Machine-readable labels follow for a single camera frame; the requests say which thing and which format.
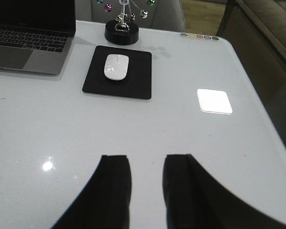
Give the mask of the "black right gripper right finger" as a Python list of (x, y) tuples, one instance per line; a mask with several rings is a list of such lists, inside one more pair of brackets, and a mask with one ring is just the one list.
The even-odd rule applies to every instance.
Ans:
[(226, 189), (190, 154), (166, 156), (163, 197), (169, 229), (286, 229)]

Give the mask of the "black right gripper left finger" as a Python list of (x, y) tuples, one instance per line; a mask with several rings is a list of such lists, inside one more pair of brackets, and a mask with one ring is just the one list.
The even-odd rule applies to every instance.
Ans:
[(132, 192), (127, 156), (105, 156), (54, 229), (127, 229)]

